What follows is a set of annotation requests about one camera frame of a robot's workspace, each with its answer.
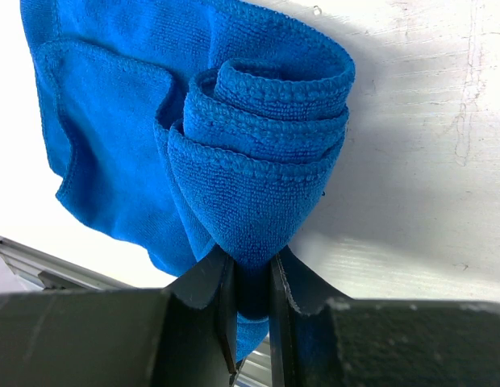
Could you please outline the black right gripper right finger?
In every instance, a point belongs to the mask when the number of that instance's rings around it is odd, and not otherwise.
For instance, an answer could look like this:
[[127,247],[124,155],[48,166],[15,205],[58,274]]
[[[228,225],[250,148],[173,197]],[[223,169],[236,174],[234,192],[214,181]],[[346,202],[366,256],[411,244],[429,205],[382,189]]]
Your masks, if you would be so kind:
[[500,386],[500,304],[353,299],[289,249],[270,264],[275,386]]

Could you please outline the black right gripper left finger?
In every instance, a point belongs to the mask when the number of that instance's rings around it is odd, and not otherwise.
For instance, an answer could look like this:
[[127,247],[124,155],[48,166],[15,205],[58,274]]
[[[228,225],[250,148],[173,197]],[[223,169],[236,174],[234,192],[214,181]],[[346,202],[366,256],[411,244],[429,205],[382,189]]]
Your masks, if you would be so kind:
[[214,248],[163,289],[0,295],[0,386],[228,386],[234,263]]

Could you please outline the blue towel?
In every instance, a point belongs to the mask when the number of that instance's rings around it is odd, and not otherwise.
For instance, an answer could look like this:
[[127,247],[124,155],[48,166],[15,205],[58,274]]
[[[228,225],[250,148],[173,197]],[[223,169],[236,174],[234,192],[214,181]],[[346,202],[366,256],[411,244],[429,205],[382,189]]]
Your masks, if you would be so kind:
[[355,65],[242,1],[23,1],[60,204],[179,277],[235,260],[236,359],[269,330],[268,262],[323,195]]

